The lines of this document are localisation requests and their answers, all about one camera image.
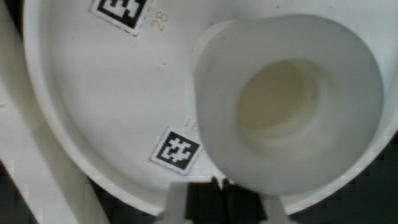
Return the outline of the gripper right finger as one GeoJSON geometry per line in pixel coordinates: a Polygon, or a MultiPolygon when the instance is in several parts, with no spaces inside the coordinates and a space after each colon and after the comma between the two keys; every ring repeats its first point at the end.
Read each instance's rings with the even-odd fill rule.
{"type": "Polygon", "coordinates": [[[284,211],[281,197],[274,195],[261,196],[263,210],[267,220],[261,224],[292,224],[292,220],[284,211]]]}

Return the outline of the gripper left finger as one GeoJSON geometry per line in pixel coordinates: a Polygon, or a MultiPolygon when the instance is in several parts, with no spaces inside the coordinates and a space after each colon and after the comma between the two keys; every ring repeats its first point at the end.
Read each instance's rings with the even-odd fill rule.
{"type": "Polygon", "coordinates": [[[192,224],[185,216],[187,195],[189,184],[185,182],[174,182],[169,187],[165,208],[157,217],[155,224],[192,224]]]}

